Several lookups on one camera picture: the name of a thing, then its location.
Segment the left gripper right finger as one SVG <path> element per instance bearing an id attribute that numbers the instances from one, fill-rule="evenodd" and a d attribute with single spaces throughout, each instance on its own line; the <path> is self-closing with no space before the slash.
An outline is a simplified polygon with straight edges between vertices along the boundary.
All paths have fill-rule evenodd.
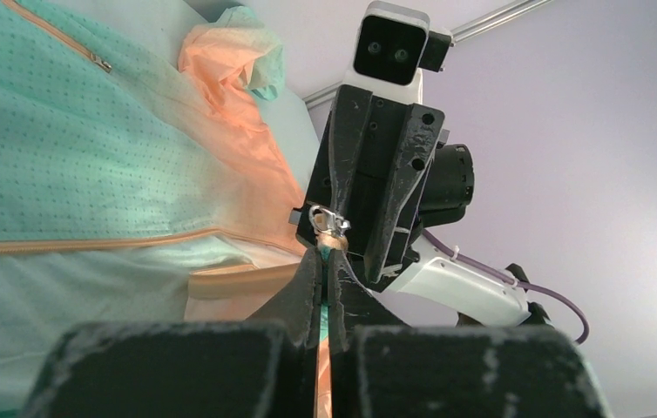
<path id="1" fill-rule="evenodd" d="M 328 258 L 336 417 L 608 417 L 575 344 L 546 325 L 410 327 Z"/>

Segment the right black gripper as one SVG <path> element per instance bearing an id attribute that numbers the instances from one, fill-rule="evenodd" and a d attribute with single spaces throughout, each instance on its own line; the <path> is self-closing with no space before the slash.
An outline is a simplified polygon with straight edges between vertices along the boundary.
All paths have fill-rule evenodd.
<path id="1" fill-rule="evenodd" d="M 324 130 L 297 238 L 316 243 L 313 205 L 347 219 L 352 266 L 361 283 L 381 292 L 400 274 L 423 183 L 444 114 L 400 104 L 355 86 L 341 86 Z"/>

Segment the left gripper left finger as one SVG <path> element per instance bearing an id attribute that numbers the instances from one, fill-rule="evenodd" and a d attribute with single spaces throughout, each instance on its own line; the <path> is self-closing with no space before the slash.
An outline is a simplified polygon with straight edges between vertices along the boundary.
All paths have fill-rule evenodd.
<path id="1" fill-rule="evenodd" d="M 312 417 L 322 256 L 244 321 L 92 322 L 64 333 L 23 417 Z"/>

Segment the teal and orange gradient jacket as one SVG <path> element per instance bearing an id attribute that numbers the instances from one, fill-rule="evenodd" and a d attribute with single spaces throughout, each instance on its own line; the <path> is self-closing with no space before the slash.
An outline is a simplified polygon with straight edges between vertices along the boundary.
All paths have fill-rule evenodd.
<path id="1" fill-rule="evenodd" d="M 279 131 L 283 45 L 247 7 L 164 57 L 48 1 L 0 1 L 0 417 L 85 322 L 181 321 L 195 274 L 292 263 L 317 152 Z"/>

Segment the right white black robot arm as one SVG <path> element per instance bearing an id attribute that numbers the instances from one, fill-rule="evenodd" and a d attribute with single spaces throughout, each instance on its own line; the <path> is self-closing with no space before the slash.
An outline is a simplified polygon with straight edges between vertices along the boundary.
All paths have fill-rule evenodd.
<path id="1" fill-rule="evenodd" d="M 431 300 L 487 327 L 515 327 L 532 314 L 522 282 L 429 235 L 461 220 L 475 189 L 471 152 L 447 143 L 443 122 L 440 110 L 341 86 L 298 238 L 342 246 L 366 289 Z"/>

